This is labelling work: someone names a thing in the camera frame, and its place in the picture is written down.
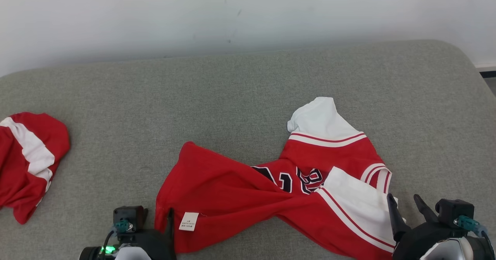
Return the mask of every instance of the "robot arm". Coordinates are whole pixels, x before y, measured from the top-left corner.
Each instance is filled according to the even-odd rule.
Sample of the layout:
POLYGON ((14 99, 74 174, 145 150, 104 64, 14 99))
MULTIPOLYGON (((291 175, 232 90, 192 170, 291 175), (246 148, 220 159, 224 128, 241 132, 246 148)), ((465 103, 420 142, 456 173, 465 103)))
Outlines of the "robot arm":
POLYGON ((167 228, 144 229, 148 209, 142 206, 120 207, 114 210, 112 232, 117 233, 118 245, 84 248, 79 260, 176 260, 174 251, 174 210, 167 216, 167 228))
POLYGON ((387 196, 396 241, 393 260, 496 260, 487 230, 473 220, 474 205, 441 199, 436 204, 438 216, 419 195, 414 195, 425 223, 412 229, 404 223, 393 195, 387 196), (479 237, 468 236, 470 231, 479 237))

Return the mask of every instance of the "care label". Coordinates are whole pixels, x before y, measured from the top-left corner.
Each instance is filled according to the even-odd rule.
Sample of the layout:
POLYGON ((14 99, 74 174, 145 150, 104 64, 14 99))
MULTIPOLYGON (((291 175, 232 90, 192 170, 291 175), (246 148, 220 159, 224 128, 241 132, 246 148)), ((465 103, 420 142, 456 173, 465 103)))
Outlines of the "care label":
POLYGON ((185 212, 179 230, 194 231, 197 218, 197 212, 185 212))

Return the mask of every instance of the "white stripe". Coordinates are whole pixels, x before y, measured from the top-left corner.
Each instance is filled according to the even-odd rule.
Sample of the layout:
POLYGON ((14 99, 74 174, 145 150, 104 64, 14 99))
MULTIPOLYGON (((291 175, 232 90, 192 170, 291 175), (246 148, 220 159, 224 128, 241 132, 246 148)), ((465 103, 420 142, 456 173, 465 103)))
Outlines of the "white stripe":
POLYGON ((384 170, 384 169, 386 169, 386 167, 377 168, 376 170, 374 170, 373 172, 371 172, 370 175, 369 175, 369 177, 367 177, 366 183, 367 184, 370 184, 370 181, 372 181, 372 177, 374 177, 377 172, 379 172, 380 170, 384 170))
POLYGON ((343 141, 345 139, 348 139, 348 138, 351 138, 351 137, 355 137, 357 135, 360 135, 360 134, 365 134, 363 131, 355 131, 355 133, 353 134, 349 134, 347 136, 340 136, 340 137, 322 137, 321 135, 319 136, 315 136, 315 134, 311 134, 311 133, 307 133, 307 132, 303 132, 303 131, 293 131, 291 132, 291 134, 301 134, 301 135, 305 135, 305 136, 309 136, 309 137, 313 137, 313 138, 319 138, 320 140, 329 140, 329 141, 343 141))
POLYGON ((389 193, 389 183, 391 182, 392 176, 393 176, 393 174, 391 172, 389 172, 389 177, 388 177, 387 182, 386 182, 386 193, 389 193))
POLYGON ((379 166, 383 166, 384 168, 386 168, 386 165, 384 165, 384 163, 375 163, 375 164, 372 164, 370 166, 368 166, 365 171, 362 173, 362 177, 360 177, 360 181, 362 182, 365 182, 365 179, 367 179, 367 175, 371 172, 372 169, 374 169, 375 167, 379 167, 379 166))
POLYGON ((375 239, 372 239, 371 237, 368 237, 366 234, 364 234, 360 229, 358 229, 358 227, 356 227, 348 218, 347 216, 340 210, 340 208, 336 205, 336 203, 334 203, 334 201, 327 195, 327 193, 323 190, 323 189, 317 189, 317 192, 318 194, 320 194, 320 196, 322 196, 322 198, 324 198, 325 202, 329 205, 329 207, 331 207, 331 209, 335 212, 335 214, 339 217, 339 219, 351 230, 353 231, 355 234, 358 235, 358 237, 364 239, 365 241, 367 241, 368 243, 371 243, 372 245, 374 246, 377 246, 378 248, 382 249, 382 250, 385 250, 385 251, 389 251, 389 252, 393 252, 394 251, 394 248, 390 247, 390 246, 386 246, 385 244, 381 243, 381 242, 378 242, 377 240, 375 239))
POLYGON ((387 169, 382 169, 379 172, 379 176, 377 177, 377 187, 376 187, 378 191, 384 192, 384 186, 386 186, 386 177, 388 173, 390 172, 387 169))
POLYGON ((45 144, 34 133, 29 131, 23 124, 14 122, 11 117, 7 117, 0 126, 8 127, 15 139, 22 147, 22 154, 29 162, 28 172, 46 180, 45 192, 50 187, 50 179, 53 173, 48 167, 55 163, 55 156, 45 147, 45 144))
POLYGON ((311 144, 311 145, 316 145, 316 146, 321 146, 321 147, 330 147, 330 148, 347 146, 347 145, 354 143, 354 142, 356 142, 360 139, 363 139, 363 138, 367 138, 367 136, 365 134, 363 134, 363 135, 360 135, 358 137, 355 137, 355 138, 352 138, 352 139, 349 139, 346 141, 342 141, 342 142, 326 142, 326 141, 315 140, 315 139, 307 138, 305 136, 299 136, 299 135, 294 135, 294 134, 291 134, 291 136, 289 136, 289 140, 296 140, 296 141, 311 144))

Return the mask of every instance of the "red basketball jersey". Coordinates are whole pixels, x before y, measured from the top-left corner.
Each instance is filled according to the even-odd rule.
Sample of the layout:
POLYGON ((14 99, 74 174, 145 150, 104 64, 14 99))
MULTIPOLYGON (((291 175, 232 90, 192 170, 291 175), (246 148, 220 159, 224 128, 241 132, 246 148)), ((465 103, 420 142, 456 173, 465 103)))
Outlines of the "red basketball jersey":
POLYGON ((0 208, 14 208, 24 224, 48 191, 69 150, 62 122, 47 114, 19 113, 0 122, 0 208))
POLYGON ((391 174, 332 98, 294 112, 280 159, 248 166, 186 143, 157 196, 155 228, 175 210, 177 253, 200 250, 277 216, 322 247, 358 260, 391 259, 391 174), (197 213, 193 231, 179 230, 197 213))

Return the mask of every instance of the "jersey number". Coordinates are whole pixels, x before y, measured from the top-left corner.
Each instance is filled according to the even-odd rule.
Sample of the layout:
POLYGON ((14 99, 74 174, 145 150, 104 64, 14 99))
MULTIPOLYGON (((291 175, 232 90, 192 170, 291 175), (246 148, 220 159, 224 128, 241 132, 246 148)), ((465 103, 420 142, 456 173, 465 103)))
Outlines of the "jersey number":
MULTIPOLYGON (((270 172, 269 168, 267 167, 258 167, 258 166, 252 166, 253 169, 257 170, 260 174, 264 175, 264 177, 267 177, 270 179, 274 184, 277 185, 276 180, 274 179, 272 173, 270 172)), ((316 187, 307 187, 307 184, 315 184, 318 182, 322 181, 322 174, 320 173, 319 170, 313 169, 310 171, 310 174, 308 176, 304 176, 299 168, 296 168, 296 175, 300 179, 301 182, 301 191, 306 194, 312 193, 315 189, 317 189, 319 186, 316 187)), ((280 189, 282 189, 285 192, 291 193, 293 191, 293 179, 291 178, 291 175, 288 173, 279 173, 279 181, 281 182, 280 189)))

